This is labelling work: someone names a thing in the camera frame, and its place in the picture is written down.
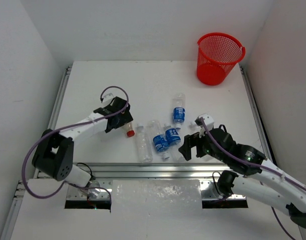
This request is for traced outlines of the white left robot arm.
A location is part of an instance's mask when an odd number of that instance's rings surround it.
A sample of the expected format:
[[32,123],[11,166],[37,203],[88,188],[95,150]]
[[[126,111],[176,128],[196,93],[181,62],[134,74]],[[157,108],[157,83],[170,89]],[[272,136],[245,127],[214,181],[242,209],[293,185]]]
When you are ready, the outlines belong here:
[[58,131],[44,131],[33,156],[32,165],[59,182],[86,188],[93,177],[73,164],[74,148],[98,133],[109,133],[132,121],[129,103],[116,96],[105,107],[94,110],[76,124]]

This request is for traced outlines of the clear slim bottle white cap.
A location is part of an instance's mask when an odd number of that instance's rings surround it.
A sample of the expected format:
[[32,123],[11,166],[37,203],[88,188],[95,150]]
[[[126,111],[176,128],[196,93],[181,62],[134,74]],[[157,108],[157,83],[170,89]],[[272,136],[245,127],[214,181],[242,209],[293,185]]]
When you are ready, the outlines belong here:
[[138,123],[136,127],[136,150],[141,163],[150,164],[153,161],[151,144],[145,127]]

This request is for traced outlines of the red cap bottle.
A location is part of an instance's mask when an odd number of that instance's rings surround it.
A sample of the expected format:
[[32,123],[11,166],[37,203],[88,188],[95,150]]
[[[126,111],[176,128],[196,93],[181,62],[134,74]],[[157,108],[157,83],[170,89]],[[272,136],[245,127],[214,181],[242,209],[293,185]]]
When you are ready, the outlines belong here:
[[135,131],[133,130],[132,122],[126,123],[122,126],[123,131],[126,133],[128,138],[131,138],[135,135]]

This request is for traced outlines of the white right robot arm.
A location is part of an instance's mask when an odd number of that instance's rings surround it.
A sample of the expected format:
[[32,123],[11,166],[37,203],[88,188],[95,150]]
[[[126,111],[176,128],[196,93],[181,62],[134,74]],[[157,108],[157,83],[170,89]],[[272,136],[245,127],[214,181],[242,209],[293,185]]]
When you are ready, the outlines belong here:
[[306,187],[273,164],[262,152],[236,143],[225,126],[184,137],[179,152],[191,160],[210,155],[229,167],[214,184],[216,195],[243,195],[284,213],[306,229]]

